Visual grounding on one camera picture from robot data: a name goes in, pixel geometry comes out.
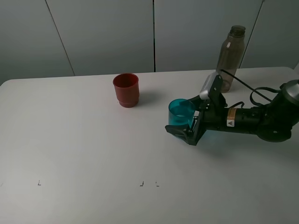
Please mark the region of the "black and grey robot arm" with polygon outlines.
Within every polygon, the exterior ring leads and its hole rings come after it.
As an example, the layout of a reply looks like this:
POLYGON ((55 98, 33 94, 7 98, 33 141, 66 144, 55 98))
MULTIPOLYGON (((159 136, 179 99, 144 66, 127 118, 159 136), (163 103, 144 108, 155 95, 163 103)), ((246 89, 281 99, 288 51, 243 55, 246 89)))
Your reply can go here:
POLYGON ((220 91, 222 83, 219 75, 208 78, 200 94, 189 99, 199 115, 190 125, 166 125, 166 131, 194 146, 207 130, 253 134, 269 142, 291 138, 292 127, 299 121, 298 80, 282 84, 270 103, 254 103, 252 108, 228 107, 220 91))

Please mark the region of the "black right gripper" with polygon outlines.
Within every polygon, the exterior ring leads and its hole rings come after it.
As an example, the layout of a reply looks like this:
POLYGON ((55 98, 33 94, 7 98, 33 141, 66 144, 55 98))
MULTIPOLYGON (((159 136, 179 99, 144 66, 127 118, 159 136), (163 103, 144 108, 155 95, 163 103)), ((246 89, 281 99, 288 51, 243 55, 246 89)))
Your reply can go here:
POLYGON ((215 105, 211 100, 202 100, 199 95, 188 99, 194 110, 199 111, 195 125, 166 125, 167 133, 183 140, 189 145, 197 145, 200 138, 207 130, 256 134, 259 124, 263 120, 264 109, 253 108, 228 108, 223 95, 220 95, 215 105))

